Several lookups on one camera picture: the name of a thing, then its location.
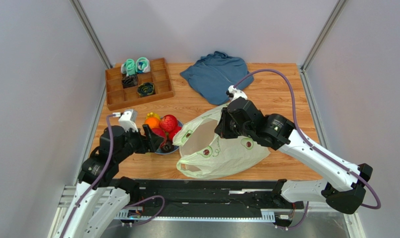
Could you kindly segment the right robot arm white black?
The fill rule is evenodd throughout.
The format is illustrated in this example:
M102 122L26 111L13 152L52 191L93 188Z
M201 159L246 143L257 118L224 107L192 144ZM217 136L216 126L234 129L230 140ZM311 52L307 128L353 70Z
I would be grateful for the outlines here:
M294 122L279 114L263 115L255 105L237 98L221 110L215 134L222 139L244 136L257 144L287 154L317 172L322 179L293 181L280 179L273 196L287 202L325 202L344 214L362 206L372 167L356 165L334 155L305 136Z

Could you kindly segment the orange fruit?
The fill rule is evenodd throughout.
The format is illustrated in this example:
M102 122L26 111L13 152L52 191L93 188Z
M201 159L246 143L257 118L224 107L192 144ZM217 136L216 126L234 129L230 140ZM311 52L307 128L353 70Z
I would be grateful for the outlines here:
M149 117L146 118L145 120L145 124L147 124L150 129L154 129L154 128L160 128L160 119L156 118L156 117Z

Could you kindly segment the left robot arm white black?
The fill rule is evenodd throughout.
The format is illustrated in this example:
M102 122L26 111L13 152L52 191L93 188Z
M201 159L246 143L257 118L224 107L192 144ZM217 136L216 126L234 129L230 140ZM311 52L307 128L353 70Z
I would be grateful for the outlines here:
M124 207L137 207L141 199L139 182L114 179L119 165L133 154L154 153L165 141L144 125L145 134L118 125L108 126L100 144L82 164L75 193L57 238L99 238Z

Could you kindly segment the cracked red apple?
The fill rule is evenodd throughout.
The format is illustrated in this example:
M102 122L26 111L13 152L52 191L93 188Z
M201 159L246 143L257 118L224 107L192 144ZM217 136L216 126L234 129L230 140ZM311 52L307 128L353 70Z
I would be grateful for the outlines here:
M173 115L165 115L161 118L159 126L165 132L171 132L178 126L178 120Z

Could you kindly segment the pale green plastic bag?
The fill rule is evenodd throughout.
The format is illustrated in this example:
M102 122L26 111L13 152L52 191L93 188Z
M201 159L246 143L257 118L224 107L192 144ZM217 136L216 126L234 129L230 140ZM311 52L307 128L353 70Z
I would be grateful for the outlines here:
M270 155L267 147L248 137L221 139L214 130L223 106L206 111L183 125L172 142L179 147L177 169L194 179L218 179L247 170Z

